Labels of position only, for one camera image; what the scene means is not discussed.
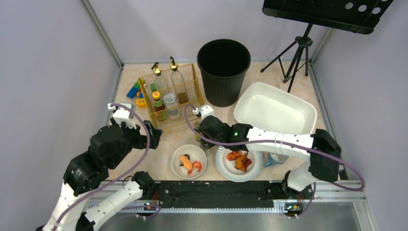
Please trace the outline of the red sauce bottle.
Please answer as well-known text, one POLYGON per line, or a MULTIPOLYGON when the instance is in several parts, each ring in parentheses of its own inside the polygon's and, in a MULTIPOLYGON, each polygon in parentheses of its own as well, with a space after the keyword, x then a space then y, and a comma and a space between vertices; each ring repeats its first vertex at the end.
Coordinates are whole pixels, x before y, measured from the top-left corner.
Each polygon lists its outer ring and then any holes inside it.
POLYGON ((153 97, 153 109, 156 119, 158 121, 164 121, 167 118, 167 114, 166 107, 163 103, 160 92, 154 91, 152 93, 152 97, 153 97))

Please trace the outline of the glass oil bottle dark liquid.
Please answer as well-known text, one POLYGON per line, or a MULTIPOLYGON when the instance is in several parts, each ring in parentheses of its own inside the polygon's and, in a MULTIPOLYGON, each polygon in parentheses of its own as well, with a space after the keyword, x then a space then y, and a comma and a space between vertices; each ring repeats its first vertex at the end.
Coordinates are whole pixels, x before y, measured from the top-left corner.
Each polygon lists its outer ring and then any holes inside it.
POLYGON ((175 90, 175 94, 180 105, 188 103, 189 98, 185 85, 185 78, 178 69, 178 63, 170 56, 170 68, 172 70, 170 79, 175 90))

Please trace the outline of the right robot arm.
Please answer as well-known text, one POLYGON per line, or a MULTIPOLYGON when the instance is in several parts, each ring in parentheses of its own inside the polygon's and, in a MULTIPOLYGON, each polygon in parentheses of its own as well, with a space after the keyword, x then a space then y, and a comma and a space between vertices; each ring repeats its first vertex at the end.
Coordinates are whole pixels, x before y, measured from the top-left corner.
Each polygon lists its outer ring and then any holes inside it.
POLYGON ((213 115, 201 120, 204 140, 232 151, 268 152, 303 160, 289 171, 283 183, 298 192, 321 180, 336 182, 339 174, 341 147, 328 131, 317 129, 313 134, 273 132, 249 124, 229 126, 213 115))

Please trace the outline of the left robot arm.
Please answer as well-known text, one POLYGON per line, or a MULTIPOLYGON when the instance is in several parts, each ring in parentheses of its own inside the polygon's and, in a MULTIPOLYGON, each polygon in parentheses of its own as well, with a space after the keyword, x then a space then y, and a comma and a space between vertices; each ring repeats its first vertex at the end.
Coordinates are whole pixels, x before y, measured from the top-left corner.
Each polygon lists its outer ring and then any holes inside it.
POLYGON ((115 169, 133 149, 156 149, 163 134, 162 129, 155 128, 148 120, 143 122, 146 135, 140 133, 140 126, 132 120, 118 124, 112 117, 111 121, 111 125, 100 128, 91 137, 87 151, 70 161, 57 205, 49 221, 38 227, 38 231, 97 231, 131 201, 152 190, 151 176, 145 171, 137 172, 96 208, 84 208, 89 197, 108 178, 110 169, 115 169))

